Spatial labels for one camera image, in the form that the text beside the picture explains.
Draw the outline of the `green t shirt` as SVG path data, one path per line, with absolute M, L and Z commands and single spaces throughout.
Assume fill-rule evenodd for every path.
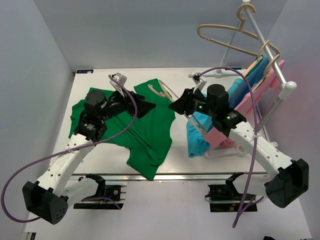
M 127 131 L 103 144 L 118 145 L 129 149 L 130 155 L 126 163 L 145 178 L 153 180 L 172 144 L 170 129 L 175 120 L 175 113 L 168 108 L 171 101 L 153 93 L 148 85 L 152 85 L 157 92 L 162 90 L 157 78 L 134 86 L 134 90 L 137 94 L 144 96 L 146 101 L 154 103 L 156 107 L 144 117 L 137 118 Z M 78 125 L 84 104 L 85 99 L 82 99 L 72 106 L 69 139 Z M 133 117 L 127 112 L 123 112 L 108 120 L 106 122 L 107 131 L 101 140 L 122 131 L 132 119 Z

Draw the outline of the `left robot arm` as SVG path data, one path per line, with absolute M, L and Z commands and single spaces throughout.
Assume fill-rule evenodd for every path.
M 145 97 L 115 91 L 109 98 L 102 90 L 93 90 L 85 98 L 84 110 L 70 137 L 65 152 L 34 183 L 22 188 L 26 209 L 41 219 L 56 225 L 69 207 L 85 200 L 101 200 L 106 195 L 106 181 L 96 174 L 87 174 L 77 183 L 66 186 L 76 168 L 102 140 L 107 131 L 106 121 L 127 112 L 142 118 L 156 107 Z

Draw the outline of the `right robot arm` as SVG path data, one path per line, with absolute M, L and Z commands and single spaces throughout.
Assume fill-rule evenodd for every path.
M 226 195 L 236 200 L 245 194 L 268 198 L 285 208 L 309 189 L 309 165 L 302 158 L 294 160 L 254 132 L 246 118 L 229 105 L 229 94 L 220 84 L 212 84 L 203 95 L 186 88 L 180 98 L 169 104 L 179 115 L 194 112 L 211 118 L 213 126 L 250 154 L 266 171 L 266 176 L 236 172 L 225 181 Z

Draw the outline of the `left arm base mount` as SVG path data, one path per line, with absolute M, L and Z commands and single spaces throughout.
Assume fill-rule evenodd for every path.
M 94 180 L 97 184 L 97 191 L 94 195 L 73 205 L 75 210 L 121 210 L 126 199 L 127 186 L 124 183 L 108 183 L 102 176 L 87 174 L 85 179 Z

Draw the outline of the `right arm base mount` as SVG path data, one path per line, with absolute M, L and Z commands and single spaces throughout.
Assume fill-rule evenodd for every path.
M 204 198 L 209 202 L 211 213 L 236 213 L 240 209 L 243 194 L 238 193 L 232 183 L 236 177 L 243 174 L 243 172 L 236 172 L 224 184 L 208 185 L 208 194 Z

